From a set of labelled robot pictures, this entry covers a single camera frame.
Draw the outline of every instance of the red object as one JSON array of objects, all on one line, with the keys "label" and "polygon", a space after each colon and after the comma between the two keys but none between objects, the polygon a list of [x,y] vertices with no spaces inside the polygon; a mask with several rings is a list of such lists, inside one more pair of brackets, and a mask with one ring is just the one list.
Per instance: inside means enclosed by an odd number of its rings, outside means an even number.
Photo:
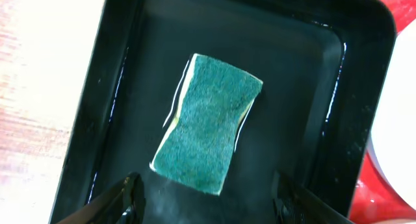
[{"label": "red object", "polygon": [[391,11],[397,33],[403,31],[416,18],[416,0],[381,0]]},{"label": "red object", "polygon": [[399,218],[416,220],[416,211],[384,181],[366,153],[350,211],[351,221],[376,223]]},{"label": "red object", "polygon": [[[416,0],[381,0],[392,12],[399,34],[416,19]],[[350,219],[354,223],[376,223],[392,219],[414,219],[412,209],[384,181],[366,153],[352,201]]]}]

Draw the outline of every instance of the black tray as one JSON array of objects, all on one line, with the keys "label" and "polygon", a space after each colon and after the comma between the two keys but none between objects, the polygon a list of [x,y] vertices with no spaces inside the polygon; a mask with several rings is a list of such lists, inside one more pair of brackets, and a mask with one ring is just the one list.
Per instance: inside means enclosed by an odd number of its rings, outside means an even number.
[{"label": "black tray", "polygon": [[[269,223],[276,169],[347,215],[394,41],[377,0],[106,0],[51,222],[130,171],[144,223]],[[264,81],[219,197],[149,168],[192,53]]]}]

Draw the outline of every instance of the green scrubbing pad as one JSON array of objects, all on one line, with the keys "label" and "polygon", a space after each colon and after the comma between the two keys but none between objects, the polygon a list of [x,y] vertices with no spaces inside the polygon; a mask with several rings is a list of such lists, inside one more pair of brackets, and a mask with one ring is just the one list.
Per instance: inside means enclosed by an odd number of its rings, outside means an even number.
[{"label": "green scrubbing pad", "polygon": [[219,195],[239,125],[262,85],[232,65],[194,54],[177,111],[150,168],[201,192]]}]

